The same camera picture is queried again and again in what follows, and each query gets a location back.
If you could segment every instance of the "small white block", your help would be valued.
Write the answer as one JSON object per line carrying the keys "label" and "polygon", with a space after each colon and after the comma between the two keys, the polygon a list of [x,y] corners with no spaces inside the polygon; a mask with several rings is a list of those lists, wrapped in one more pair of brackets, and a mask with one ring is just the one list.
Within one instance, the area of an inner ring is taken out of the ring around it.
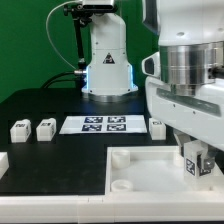
{"label": "small white block", "polygon": [[37,141],[51,141],[57,131],[54,118],[44,119],[37,127]]}
{"label": "small white block", "polygon": [[9,168],[9,161],[8,161],[8,155],[7,152],[1,152],[0,153],[0,179],[3,177],[5,172]]}
{"label": "small white block", "polygon": [[26,142],[31,134],[31,122],[27,119],[16,121],[10,129],[12,143]]}
{"label": "small white block", "polygon": [[152,140],[166,140],[166,125],[161,121],[150,118],[149,132]]}

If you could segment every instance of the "gray metal part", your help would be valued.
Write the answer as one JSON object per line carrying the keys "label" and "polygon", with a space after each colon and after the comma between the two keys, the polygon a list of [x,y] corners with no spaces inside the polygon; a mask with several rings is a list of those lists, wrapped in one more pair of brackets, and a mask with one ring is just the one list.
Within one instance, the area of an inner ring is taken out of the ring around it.
{"label": "gray metal part", "polygon": [[209,71],[223,65],[223,42],[160,46],[161,80],[171,85],[211,83]]}
{"label": "gray metal part", "polygon": [[217,155],[218,150],[208,145],[205,142],[201,142],[201,147],[203,151],[198,158],[198,167],[202,170],[212,170],[215,167],[215,157]]}
{"label": "gray metal part", "polygon": [[135,97],[137,96],[138,91],[130,92],[124,95],[110,95],[110,96],[101,96],[101,95],[94,95],[91,93],[83,93],[83,98],[97,101],[97,102],[102,102],[102,103],[116,103],[116,102],[121,102],[128,100],[130,97]]}
{"label": "gray metal part", "polygon": [[177,96],[167,90],[157,89],[157,95],[160,98],[165,100],[186,106],[188,108],[192,108],[216,117],[221,117],[221,109],[220,106],[214,103],[206,102],[203,100],[199,100],[193,97],[187,96]]}
{"label": "gray metal part", "polygon": [[196,85],[171,85],[171,93],[178,96],[195,96]]}

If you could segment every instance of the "white cube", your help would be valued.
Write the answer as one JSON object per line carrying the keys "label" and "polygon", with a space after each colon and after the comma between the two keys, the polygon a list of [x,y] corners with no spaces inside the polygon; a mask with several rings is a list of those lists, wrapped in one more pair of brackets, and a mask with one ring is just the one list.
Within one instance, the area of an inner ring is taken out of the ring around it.
{"label": "white cube", "polygon": [[57,131],[54,118],[44,119],[37,127],[37,141],[51,141]]}
{"label": "white cube", "polygon": [[150,118],[149,132],[152,140],[166,140],[166,125],[161,121]]}
{"label": "white cube", "polygon": [[31,134],[31,122],[27,119],[16,121],[10,129],[12,143],[26,142]]}

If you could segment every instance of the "black cable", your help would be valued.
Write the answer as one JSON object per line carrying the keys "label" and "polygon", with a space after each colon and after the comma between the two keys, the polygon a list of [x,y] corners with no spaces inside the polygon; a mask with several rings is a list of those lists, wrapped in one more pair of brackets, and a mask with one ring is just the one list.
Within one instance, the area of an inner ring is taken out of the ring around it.
{"label": "black cable", "polygon": [[72,82],[72,81],[76,81],[76,79],[60,79],[60,80],[53,80],[50,83],[48,83],[44,88],[48,88],[49,86],[51,86],[54,83],[57,82]]}
{"label": "black cable", "polygon": [[66,76],[66,75],[74,75],[74,72],[73,71],[69,71],[69,72],[63,72],[63,73],[60,73],[58,75],[55,75],[53,76],[52,78],[48,79],[42,86],[41,86],[41,89],[44,89],[46,88],[46,86],[51,83],[52,81],[54,81],[55,79],[58,79],[58,78],[61,78],[63,76]]}

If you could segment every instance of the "white cylinder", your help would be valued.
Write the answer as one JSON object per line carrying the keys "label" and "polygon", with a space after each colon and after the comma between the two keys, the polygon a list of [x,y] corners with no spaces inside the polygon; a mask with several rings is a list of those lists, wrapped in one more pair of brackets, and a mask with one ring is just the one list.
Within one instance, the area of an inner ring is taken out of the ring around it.
{"label": "white cylinder", "polygon": [[133,191],[133,184],[128,180],[115,180],[111,184],[112,192],[129,192]]}
{"label": "white cylinder", "polygon": [[118,149],[112,151],[112,166],[117,169],[127,168],[130,165],[130,151]]}

